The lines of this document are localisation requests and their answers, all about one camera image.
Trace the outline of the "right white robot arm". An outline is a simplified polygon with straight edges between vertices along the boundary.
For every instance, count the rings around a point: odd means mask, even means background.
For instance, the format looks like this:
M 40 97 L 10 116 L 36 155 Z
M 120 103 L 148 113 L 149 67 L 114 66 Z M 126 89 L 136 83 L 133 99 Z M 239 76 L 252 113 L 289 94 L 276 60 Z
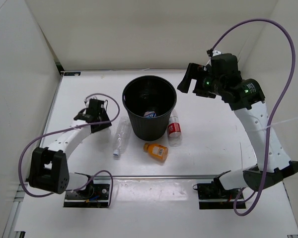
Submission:
M 208 198 L 225 198 L 231 191 L 248 187 L 258 191 L 261 179 L 264 188 L 298 173 L 298 161 L 293 161 L 282 148 L 274 132 L 266 138 L 269 116 L 265 96 L 254 79 L 242 79 L 237 57 L 227 53 L 211 57 L 208 65 L 190 63 L 177 89 L 188 93 L 195 79 L 194 94 L 200 97 L 221 99 L 242 123 L 253 147 L 257 163 L 247 169 L 227 171 L 216 176 L 211 184 L 203 186 Z

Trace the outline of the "red label clear bottle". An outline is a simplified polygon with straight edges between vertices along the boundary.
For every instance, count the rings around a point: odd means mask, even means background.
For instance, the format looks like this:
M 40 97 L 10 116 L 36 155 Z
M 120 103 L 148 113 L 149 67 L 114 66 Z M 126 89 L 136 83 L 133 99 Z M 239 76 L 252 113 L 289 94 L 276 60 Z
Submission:
M 169 145 L 172 147 L 179 146 L 182 142 L 182 132 L 176 110 L 173 110 L 170 114 L 167 126 L 167 136 Z

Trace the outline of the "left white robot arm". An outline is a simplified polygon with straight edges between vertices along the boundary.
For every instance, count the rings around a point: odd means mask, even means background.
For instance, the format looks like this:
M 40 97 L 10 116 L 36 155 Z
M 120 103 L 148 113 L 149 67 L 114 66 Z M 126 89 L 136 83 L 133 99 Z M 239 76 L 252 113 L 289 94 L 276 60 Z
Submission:
M 84 139 L 111 126 L 111 123 L 106 123 L 78 127 L 86 123 L 109 121 L 104 104 L 102 100 L 90 99 L 87 108 L 74 117 L 70 131 L 62 133 L 47 147 L 34 149 L 28 178 L 31 187 L 57 194 L 77 189 L 82 198 L 93 195 L 94 186 L 87 182 L 88 176 L 70 173 L 68 159 Z

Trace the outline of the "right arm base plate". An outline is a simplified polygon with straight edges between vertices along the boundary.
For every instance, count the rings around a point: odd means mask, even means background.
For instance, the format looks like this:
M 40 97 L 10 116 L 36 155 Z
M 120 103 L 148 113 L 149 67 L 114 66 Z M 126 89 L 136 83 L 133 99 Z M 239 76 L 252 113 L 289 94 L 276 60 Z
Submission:
M 197 183 L 193 190 L 198 193 L 200 210 L 233 210 L 233 203 L 240 189 L 219 191 L 211 183 Z

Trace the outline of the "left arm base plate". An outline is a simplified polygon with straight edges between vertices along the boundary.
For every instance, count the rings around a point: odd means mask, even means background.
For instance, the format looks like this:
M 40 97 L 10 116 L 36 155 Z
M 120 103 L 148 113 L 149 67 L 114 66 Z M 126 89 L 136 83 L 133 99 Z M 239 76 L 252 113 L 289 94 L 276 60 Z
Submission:
M 66 191 L 64 208 L 108 208 L 112 185 L 108 180 L 93 180 L 80 191 Z

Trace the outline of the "tall clear crushed bottle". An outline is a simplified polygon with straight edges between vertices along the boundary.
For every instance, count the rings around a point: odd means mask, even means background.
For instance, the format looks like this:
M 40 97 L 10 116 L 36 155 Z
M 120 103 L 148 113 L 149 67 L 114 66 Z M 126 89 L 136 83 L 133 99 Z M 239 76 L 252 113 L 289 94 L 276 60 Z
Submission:
M 114 138 L 113 156 L 120 157 L 126 150 L 131 134 L 131 122 L 128 117 L 121 117 Z

